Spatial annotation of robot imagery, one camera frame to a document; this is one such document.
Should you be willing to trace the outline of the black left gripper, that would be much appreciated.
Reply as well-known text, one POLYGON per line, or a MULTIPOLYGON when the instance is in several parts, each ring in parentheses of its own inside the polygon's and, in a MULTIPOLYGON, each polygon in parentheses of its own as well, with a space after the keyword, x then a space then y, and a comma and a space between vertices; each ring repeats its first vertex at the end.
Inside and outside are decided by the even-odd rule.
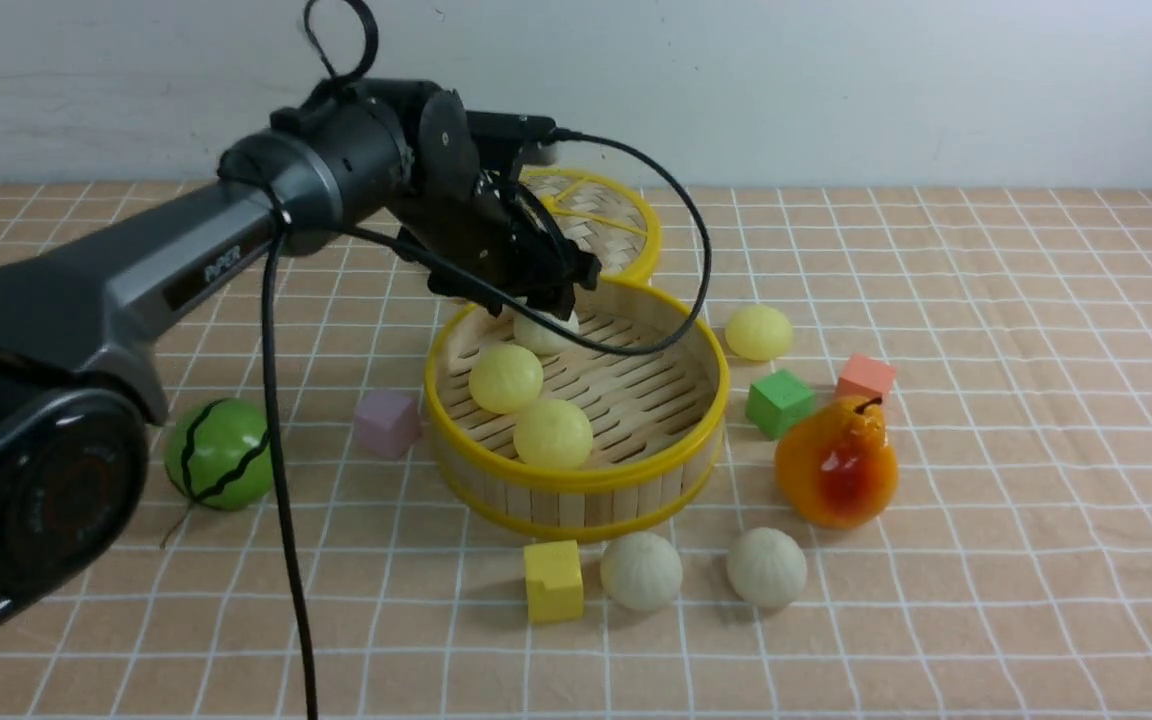
POLYGON ((598 256, 568 238, 535 192, 495 172, 477 173, 462 194, 397 197, 391 211, 402 258, 430 256, 430 291, 493 316, 513 300, 566 320, 576 293, 593 291, 602 274, 598 256))

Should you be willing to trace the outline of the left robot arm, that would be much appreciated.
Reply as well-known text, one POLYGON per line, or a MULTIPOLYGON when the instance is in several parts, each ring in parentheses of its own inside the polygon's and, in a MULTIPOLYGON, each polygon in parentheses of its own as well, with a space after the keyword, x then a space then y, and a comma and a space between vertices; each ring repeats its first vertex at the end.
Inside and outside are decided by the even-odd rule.
POLYGON ((518 184, 556 123, 417 79, 325 79, 223 152, 218 177, 0 265, 0 626, 123 532, 168 404, 152 351, 274 243, 302 258, 376 211, 431 291, 567 318, 602 264, 518 184))

